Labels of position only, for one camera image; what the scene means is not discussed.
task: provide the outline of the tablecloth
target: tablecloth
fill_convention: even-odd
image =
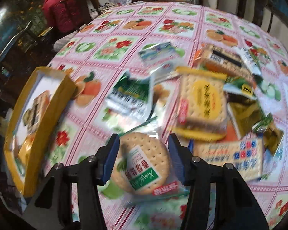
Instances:
[[[248,185],[273,228],[288,211],[288,53],[281,42],[258,26],[208,7],[175,2],[116,7],[93,20],[63,47],[49,65],[69,73],[74,81],[91,76],[93,81],[85,89],[93,96],[81,96],[69,103],[54,133],[45,174],[56,162],[76,164],[105,144],[112,133],[104,120],[105,96],[126,69],[134,77],[147,76],[138,52],[169,41],[189,66],[203,44],[232,52],[233,46],[245,47],[259,58],[263,78],[274,91],[263,93],[257,87],[255,93],[264,112],[273,114],[276,126],[285,134],[275,156],[265,152],[260,181]],[[166,81],[163,86],[170,91],[161,127],[162,139],[166,141],[175,119],[178,82]],[[121,199],[110,200],[100,194],[100,202],[108,229],[178,229],[187,199],[125,208]],[[72,188],[72,203],[77,220],[76,186]],[[154,210],[159,214],[148,214]]]

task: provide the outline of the metal screw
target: metal screw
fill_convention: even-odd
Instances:
[[[200,158],[198,156],[194,156],[194,157],[192,157],[192,162],[199,163],[200,162]]]
[[[96,159],[97,159],[96,156],[89,156],[88,157],[89,162],[94,162],[94,161],[96,161]]]
[[[228,168],[229,170],[232,170],[234,166],[231,163],[225,164],[225,167]]]
[[[59,170],[59,169],[62,168],[62,167],[64,167],[64,165],[63,165],[62,163],[56,163],[56,164],[54,165],[54,168],[55,168],[56,170]]]

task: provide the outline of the green and white label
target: green and white label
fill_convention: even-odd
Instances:
[[[121,172],[134,190],[149,187],[149,184],[160,179],[157,170],[138,145],[118,162],[116,170]]]

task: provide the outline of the open cardboard box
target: open cardboard box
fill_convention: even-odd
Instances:
[[[35,193],[48,141],[75,89],[64,72],[37,67],[17,100],[5,135],[4,155],[24,197]]]

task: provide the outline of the person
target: person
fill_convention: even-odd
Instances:
[[[80,27],[83,25],[83,19],[76,1],[68,1],[68,10],[70,11],[73,22],[69,17],[65,5],[60,3],[60,1],[62,0],[45,0],[42,10],[48,26],[56,27],[60,32],[60,36],[63,37],[75,30],[73,22],[76,26]]]

